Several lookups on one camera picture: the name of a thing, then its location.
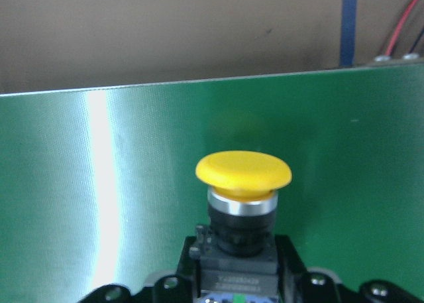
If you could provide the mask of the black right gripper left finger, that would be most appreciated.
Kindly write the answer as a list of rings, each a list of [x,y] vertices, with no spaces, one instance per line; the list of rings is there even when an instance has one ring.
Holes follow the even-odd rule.
[[[85,295],[79,303],[125,303],[131,301],[131,293],[125,286],[106,284]]]

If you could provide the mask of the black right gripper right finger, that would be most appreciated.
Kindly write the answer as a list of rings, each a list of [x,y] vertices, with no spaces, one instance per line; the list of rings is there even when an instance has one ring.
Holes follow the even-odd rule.
[[[386,280],[370,280],[360,285],[359,292],[368,302],[423,303],[423,299]]]

